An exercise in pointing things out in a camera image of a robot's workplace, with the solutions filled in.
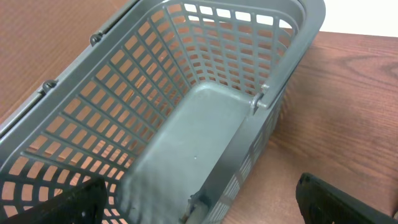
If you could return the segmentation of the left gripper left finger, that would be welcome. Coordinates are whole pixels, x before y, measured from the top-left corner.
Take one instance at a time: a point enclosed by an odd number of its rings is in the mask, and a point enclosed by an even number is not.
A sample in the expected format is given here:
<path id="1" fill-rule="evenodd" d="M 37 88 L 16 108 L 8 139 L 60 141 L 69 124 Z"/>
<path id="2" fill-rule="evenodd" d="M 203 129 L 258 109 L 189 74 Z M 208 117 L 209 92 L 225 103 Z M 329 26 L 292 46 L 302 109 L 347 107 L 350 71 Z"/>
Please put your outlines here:
<path id="1" fill-rule="evenodd" d="M 3 224 L 100 224 L 103 220 L 106 198 L 105 180 L 96 177 L 2 222 Z"/>

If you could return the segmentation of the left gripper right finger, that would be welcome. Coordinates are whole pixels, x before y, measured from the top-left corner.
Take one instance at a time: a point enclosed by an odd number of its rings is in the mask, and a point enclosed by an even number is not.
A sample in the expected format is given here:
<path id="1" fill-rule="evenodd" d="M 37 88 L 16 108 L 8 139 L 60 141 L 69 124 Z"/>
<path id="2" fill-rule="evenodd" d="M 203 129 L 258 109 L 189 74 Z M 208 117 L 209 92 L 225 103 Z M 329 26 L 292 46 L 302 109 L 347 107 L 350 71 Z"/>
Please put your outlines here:
<path id="1" fill-rule="evenodd" d="M 295 197 L 305 223 L 395 224 L 392 218 L 340 189 L 304 172 Z"/>

